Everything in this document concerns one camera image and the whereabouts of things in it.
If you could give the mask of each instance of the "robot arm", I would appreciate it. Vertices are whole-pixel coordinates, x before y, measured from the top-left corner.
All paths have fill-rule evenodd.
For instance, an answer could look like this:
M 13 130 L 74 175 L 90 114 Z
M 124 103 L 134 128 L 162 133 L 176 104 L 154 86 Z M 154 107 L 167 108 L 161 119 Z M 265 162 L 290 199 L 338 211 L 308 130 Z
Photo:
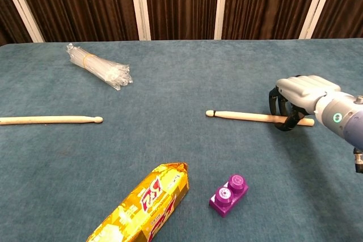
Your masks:
M 292 130 L 300 119 L 314 114 L 325 127 L 354 146 L 356 171 L 363 173 L 363 97 L 341 92 L 340 87 L 319 76 L 296 76 L 280 79 L 269 93 L 271 114 L 276 114 L 276 99 L 285 123 L 276 127 Z M 286 102 L 292 109 L 288 114 Z

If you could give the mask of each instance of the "wooden drumstick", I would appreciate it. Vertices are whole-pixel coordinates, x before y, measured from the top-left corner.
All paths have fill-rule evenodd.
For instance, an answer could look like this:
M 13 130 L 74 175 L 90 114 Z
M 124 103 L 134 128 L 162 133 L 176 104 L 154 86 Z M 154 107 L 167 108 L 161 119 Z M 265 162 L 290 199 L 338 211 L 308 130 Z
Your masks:
M 50 124 L 50 123 L 101 123 L 102 117 L 90 116 L 18 116 L 0 117 L 0 125 Z
M 206 111 L 205 114 L 209 117 L 222 117 L 228 119 L 238 120 L 250 120 L 259 122 L 271 122 L 271 123 L 284 123 L 287 119 L 286 116 L 272 116 L 270 114 L 258 114 L 258 113 L 239 113 L 239 112 L 228 112 L 228 111 Z M 314 119 L 303 118 L 297 125 L 300 126 L 314 126 Z

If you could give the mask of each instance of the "blue felt surface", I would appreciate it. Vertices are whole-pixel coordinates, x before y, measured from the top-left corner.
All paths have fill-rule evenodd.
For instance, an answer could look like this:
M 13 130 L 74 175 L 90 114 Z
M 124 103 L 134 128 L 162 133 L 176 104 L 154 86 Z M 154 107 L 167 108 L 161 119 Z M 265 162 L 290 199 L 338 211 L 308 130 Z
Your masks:
M 67 43 L 0 48 L 1 116 L 102 116 L 102 124 L 0 127 L 0 241 L 85 241 L 157 165 L 184 161 L 190 191 L 154 241 L 363 241 L 352 147 L 316 123 L 288 133 L 208 109 L 269 113 L 276 80 L 327 78 L 363 93 L 363 39 L 74 43 L 129 63 L 114 90 Z M 222 219 L 230 174 L 250 189 Z

